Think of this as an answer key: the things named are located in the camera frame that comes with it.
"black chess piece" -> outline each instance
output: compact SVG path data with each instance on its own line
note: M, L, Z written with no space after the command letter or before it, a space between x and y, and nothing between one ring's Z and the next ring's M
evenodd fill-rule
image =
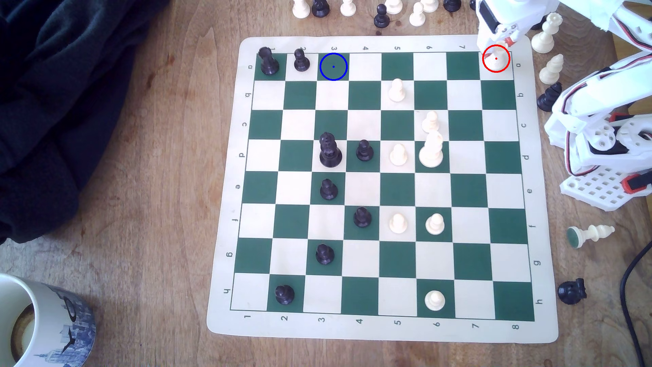
M367 210L367 208L361 206L355 210L355 213L353 213L353 222L356 226L365 228L371 224L371 213Z
M335 251L332 248L325 244L320 244L317 246L317 252L315 252L315 258L317 262L322 265L329 264L335 258Z
M303 53L303 50L298 48L294 50L294 69L297 71L306 71L310 67L310 60Z
M258 50L261 58L260 70L265 75L274 75L280 69L278 61L272 57L272 50L269 47L261 47Z
M559 95L561 94L561 83L556 82L546 89L546 91L537 98L537 106L539 110L550 112L552 105L555 104Z
M566 304L576 304L586 298L584 279L577 278L575 281L565 281L557 288L557 296Z
M319 154L319 161L325 167L333 168L342 162L342 151L337 148L335 136L331 133L323 133L319 137L319 145L321 153Z
M377 28L385 28L389 25L389 15L387 15L387 7L385 4L378 4L376 7L378 15L374 16L374 25Z
M279 285L274 290L274 294L280 304L291 304L294 300L294 289L289 285Z
M335 199L337 197L337 192L337 186L335 186L333 181L330 181L328 178L325 178L323 181L321 181L321 189L319 189L319 194L325 200Z

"wood grain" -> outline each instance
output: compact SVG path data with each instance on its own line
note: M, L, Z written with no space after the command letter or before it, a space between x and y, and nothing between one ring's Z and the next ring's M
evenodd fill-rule
M96 310L98 338L90 366L579 366L636 364L621 314L618 284L652 239L644 199L605 213L559 194L562 150L548 145L544 169L557 283L583 277L589 298L558 303L560 335L545 345L292 340L222 336L206 327L224 162L239 43L251 36L472 34L467 3L440 7L414 28L405 4L378 31L376 3L358 0L344 18L339 3L324 19L298 20L291 1L173 0L140 48L128 100L111 144L81 196L79 214L31 243L0 247L0 271L84 296ZM556 47L535 54L536 70L566 58L569 86L615 61L609 34L577 13L564 16ZM537 82L537 92L544 86ZM547 114L540 113L541 121ZM581 250L568 226L615 225ZM629 308L645 357L652 361L652 256L632 273Z

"chessboard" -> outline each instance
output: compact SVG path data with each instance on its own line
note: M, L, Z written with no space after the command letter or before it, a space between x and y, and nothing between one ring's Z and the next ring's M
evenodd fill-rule
M207 323L239 336L431 342L557 339L529 41L502 72L475 35L269 37L242 42ZM261 71L269 47L279 70ZM295 70L304 50L308 70ZM405 98L388 97L392 80ZM435 111L440 165L418 156ZM319 160L333 134L342 161ZM374 156L356 156L360 140ZM396 144L407 161L394 165ZM322 180L338 188L320 195ZM372 216L354 224L356 209ZM390 230L396 214L407 220ZM426 220L443 217L430 234ZM334 258L316 260L326 244ZM294 291L289 304L275 289ZM424 298L444 297L432 311Z

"black cloth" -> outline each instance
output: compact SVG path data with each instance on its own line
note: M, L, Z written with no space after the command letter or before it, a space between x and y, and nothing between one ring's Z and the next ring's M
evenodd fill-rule
M0 244L71 219L168 0L0 0Z

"mug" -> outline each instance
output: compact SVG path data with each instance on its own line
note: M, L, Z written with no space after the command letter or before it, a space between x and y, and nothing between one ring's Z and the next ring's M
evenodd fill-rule
M79 367L95 342L95 317L78 295L0 274L0 367Z

